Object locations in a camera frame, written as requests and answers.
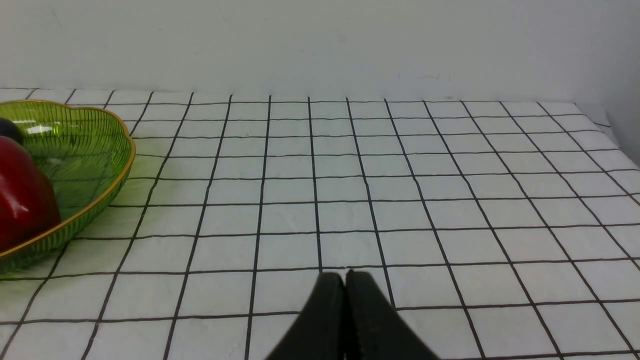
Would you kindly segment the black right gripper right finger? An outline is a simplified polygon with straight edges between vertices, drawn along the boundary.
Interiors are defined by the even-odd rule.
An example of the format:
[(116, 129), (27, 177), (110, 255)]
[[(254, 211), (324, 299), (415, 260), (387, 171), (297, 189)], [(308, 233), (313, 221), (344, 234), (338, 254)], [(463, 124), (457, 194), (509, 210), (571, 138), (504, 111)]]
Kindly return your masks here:
[(387, 301), (373, 276), (349, 271), (345, 283), (347, 360), (437, 360)]

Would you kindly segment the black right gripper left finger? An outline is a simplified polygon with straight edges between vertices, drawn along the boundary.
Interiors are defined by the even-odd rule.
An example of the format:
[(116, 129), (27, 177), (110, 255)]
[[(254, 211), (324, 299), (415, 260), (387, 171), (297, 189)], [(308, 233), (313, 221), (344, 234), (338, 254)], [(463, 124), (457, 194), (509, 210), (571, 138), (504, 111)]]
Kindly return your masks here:
[(337, 273), (318, 274), (310, 296), (268, 360), (342, 360), (345, 285)]

